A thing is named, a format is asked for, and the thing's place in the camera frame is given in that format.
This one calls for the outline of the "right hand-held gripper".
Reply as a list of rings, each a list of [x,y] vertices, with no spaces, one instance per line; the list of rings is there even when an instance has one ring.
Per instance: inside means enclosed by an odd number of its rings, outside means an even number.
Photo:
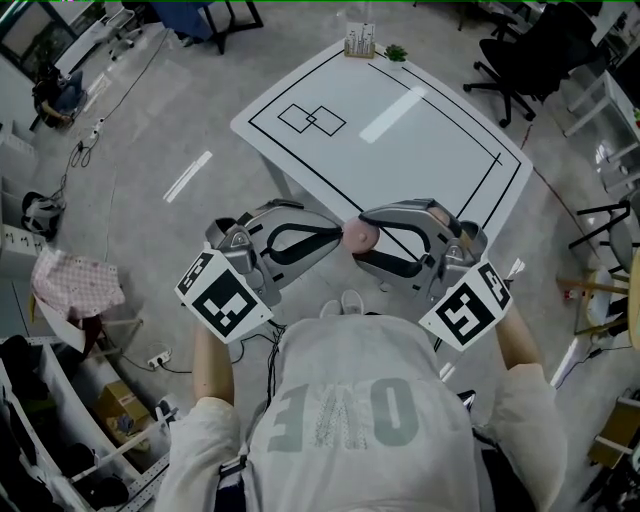
[[[418,261],[371,250],[355,254],[364,271],[407,297],[419,292],[421,327],[454,349],[467,349],[494,327],[512,305],[504,281],[485,254],[486,236],[460,222],[435,199],[394,202],[358,218],[377,228],[416,234],[429,254]]]

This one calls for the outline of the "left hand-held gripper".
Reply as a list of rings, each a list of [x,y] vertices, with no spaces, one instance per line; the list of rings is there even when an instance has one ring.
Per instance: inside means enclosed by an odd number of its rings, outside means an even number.
[[[182,305],[229,344],[273,318],[280,291],[335,250],[341,226],[304,207],[274,199],[214,221],[204,248],[174,288]],[[263,247],[263,260],[255,245]]]

